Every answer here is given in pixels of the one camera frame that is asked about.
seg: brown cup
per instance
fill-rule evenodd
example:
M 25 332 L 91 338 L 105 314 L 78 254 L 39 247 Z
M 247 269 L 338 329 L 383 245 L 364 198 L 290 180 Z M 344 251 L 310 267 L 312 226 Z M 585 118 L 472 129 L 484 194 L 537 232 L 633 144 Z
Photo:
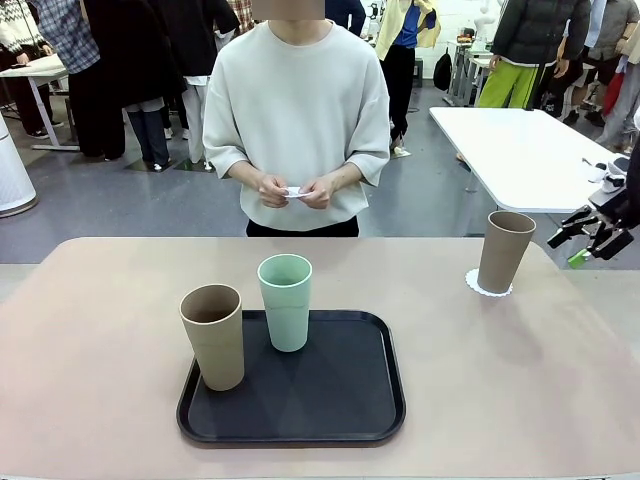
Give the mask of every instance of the brown cup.
M 242 299 L 227 285 L 207 285 L 180 303 L 182 323 L 211 390 L 230 390 L 244 377 Z
M 521 213 L 489 215 L 478 273 L 480 288 L 498 294 L 509 290 L 535 230 L 536 222 Z

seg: tray rim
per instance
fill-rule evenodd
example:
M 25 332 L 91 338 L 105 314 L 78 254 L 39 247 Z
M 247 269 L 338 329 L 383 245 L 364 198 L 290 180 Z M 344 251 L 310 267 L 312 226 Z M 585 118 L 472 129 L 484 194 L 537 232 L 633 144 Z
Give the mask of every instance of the tray rim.
M 396 407 L 396 415 L 392 424 L 386 430 L 376 434 L 351 434 L 345 435 L 340 438 L 327 437 L 327 438 L 286 438 L 286 439 L 273 439 L 273 438 L 256 438 L 256 439 L 239 439 L 229 438 L 225 440 L 212 440 L 210 437 L 204 437 L 190 427 L 188 422 L 189 409 L 191 400 L 187 400 L 188 397 L 193 396 L 193 392 L 200 379 L 200 367 L 197 360 L 193 359 L 191 367 L 189 368 L 189 374 L 185 380 L 182 393 L 180 394 L 180 400 L 176 409 L 176 420 L 180 431 L 190 440 L 207 446 L 283 446 L 283 445 L 299 445 L 302 447 L 313 448 L 314 446 L 363 446 L 371 444 L 381 444 L 395 435 L 398 430 L 404 424 L 404 420 L 407 414 L 407 406 L 404 397 L 404 390 L 402 388 L 402 380 L 400 378 L 400 369 L 398 366 L 398 360 L 393 343 L 393 336 L 388 325 L 377 315 L 366 312 L 363 310 L 310 310 L 311 314 L 325 314 L 330 316 L 336 316 L 337 314 L 349 313 L 357 315 L 358 320 L 374 324 L 382 334 L 382 343 L 385 351 L 385 359 L 387 362 L 387 373 L 389 375 L 389 382 L 391 384 L 391 394 L 393 403 Z M 257 320 L 265 315 L 264 310 L 244 310 L 242 312 L 242 319 L 244 320 Z

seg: neck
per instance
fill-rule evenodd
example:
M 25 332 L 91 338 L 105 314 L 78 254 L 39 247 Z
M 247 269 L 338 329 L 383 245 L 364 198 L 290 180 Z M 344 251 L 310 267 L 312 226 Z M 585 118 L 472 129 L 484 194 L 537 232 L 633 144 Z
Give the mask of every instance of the neck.
M 312 45 L 322 40 L 331 30 L 327 20 L 269 20 L 273 34 L 289 45 Z

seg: mint green tumbler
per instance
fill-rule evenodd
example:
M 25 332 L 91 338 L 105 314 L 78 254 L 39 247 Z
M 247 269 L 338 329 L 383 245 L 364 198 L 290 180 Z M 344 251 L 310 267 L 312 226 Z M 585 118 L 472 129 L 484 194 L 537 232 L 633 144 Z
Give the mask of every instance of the mint green tumbler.
M 258 267 L 271 344 L 295 352 L 307 343 L 311 263 L 299 255 L 275 255 Z

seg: black serving tray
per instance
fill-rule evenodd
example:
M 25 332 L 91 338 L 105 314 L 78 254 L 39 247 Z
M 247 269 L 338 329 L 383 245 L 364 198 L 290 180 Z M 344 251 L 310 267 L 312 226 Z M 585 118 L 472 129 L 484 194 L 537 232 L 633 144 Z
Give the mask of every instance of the black serving tray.
M 264 311 L 243 312 L 245 377 L 228 392 L 206 387 L 194 361 L 177 419 L 207 444 L 366 445 L 405 417 L 391 332 L 375 315 L 312 311 L 309 340 L 294 353 L 271 345 Z

